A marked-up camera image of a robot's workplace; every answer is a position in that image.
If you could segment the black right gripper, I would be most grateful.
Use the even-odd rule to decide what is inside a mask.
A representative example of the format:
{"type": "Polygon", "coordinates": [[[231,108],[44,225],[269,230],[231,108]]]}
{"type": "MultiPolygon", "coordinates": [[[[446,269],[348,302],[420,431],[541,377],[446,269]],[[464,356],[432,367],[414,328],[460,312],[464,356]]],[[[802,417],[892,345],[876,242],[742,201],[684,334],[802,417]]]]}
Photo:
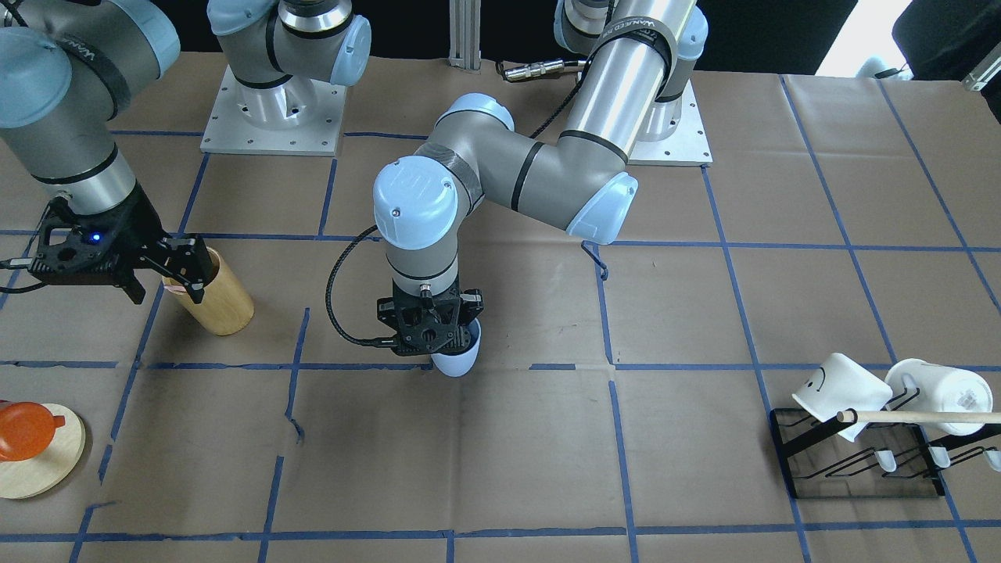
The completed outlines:
{"type": "Polygon", "coordinates": [[[180,282],[203,303],[213,264],[202,235],[165,238],[160,217],[141,185],[111,210],[77,214],[63,199],[50,200],[29,274],[47,285],[108,285],[140,304],[145,289],[136,268],[180,282]]]}

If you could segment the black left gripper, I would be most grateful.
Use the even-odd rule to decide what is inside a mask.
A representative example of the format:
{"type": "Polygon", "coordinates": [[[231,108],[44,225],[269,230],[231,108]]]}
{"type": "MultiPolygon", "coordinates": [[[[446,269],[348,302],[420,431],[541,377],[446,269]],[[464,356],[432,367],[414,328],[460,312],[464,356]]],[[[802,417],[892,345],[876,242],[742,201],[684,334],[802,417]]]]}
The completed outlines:
{"type": "Polygon", "coordinates": [[[437,295],[421,289],[417,296],[394,285],[390,298],[378,300],[379,320],[396,331],[390,349],[404,357],[458,355],[470,350],[471,325],[482,310],[482,292],[462,292],[458,284],[437,295]]]}

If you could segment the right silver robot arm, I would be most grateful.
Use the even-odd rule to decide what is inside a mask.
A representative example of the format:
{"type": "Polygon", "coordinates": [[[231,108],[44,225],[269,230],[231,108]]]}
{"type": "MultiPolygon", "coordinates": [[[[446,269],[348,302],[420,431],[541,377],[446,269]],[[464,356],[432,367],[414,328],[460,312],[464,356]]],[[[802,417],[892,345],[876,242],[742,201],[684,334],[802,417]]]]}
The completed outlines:
{"type": "MultiPolygon", "coordinates": [[[[348,1],[210,1],[212,33],[248,93],[254,124],[289,126],[315,82],[354,85],[371,23],[348,1]]],[[[35,288],[108,285],[142,303],[136,270],[203,301],[213,263],[201,235],[169,235],[106,122],[180,54],[150,1],[4,1],[2,139],[48,193],[33,256],[2,261],[35,288]]]]}

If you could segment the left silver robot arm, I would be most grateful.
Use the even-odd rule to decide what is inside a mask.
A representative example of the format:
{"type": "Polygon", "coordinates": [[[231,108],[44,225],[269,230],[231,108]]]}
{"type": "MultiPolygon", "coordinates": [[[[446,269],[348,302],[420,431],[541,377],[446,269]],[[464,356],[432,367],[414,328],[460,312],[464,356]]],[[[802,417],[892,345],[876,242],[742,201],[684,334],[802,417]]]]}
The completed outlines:
{"type": "Polygon", "coordinates": [[[561,1],[554,34],[587,55],[557,142],[519,134],[496,99],[471,93],[415,154],[379,171],[373,217],[393,294],[379,300],[378,318],[393,334],[365,346],[400,356],[473,348],[483,299],[460,290],[458,232],[482,202],[598,245],[618,236],[639,188],[626,172],[630,153],[653,106],[691,71],[705,21],[694,1],[561,1]]]}

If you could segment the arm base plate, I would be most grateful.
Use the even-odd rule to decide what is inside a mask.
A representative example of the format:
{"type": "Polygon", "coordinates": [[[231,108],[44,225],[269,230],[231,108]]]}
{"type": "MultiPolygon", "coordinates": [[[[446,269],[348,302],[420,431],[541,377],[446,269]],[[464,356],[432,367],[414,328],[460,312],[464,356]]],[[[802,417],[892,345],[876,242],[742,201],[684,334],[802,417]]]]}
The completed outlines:
{"type": "Polygon", "coordinates": [[[678,99],[656,102],[630,153],[630,165],[703,167],[714,161],[691,82],[678,99]]]}
{"type": "Polygon", "coordinates": [[[226,69],[200,148],[254,156],[335,156],[347,87],[301,76],[246,87],[226,69]]]}

